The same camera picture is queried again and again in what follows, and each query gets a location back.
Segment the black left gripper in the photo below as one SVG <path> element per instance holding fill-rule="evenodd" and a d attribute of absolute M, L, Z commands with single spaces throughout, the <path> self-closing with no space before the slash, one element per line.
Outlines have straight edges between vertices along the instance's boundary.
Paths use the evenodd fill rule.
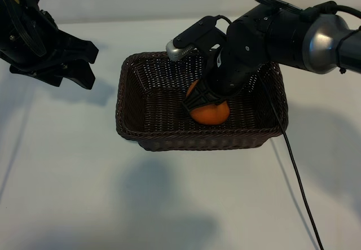
<path fill-rule="evenodd" d="M 52 86 L 60 86 L 64 77 L 91 90 L 95 76 L 90 64 L 95 63 L 99 49 L 91 41 L 59 30 L 38 3 L 1 0 L 1 59 L 10 64 L 11 73 Z"/>

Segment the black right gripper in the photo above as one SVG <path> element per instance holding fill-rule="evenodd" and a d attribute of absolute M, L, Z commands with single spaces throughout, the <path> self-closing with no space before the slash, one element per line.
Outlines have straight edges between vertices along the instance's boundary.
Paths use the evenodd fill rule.
<path fill-rule="evenodd" d="M 182 102 L 187 112 L 219 105 L 237 94 L 264 63 L 264 46 L 223 45 L 205 55 L 206 71 Z"/>

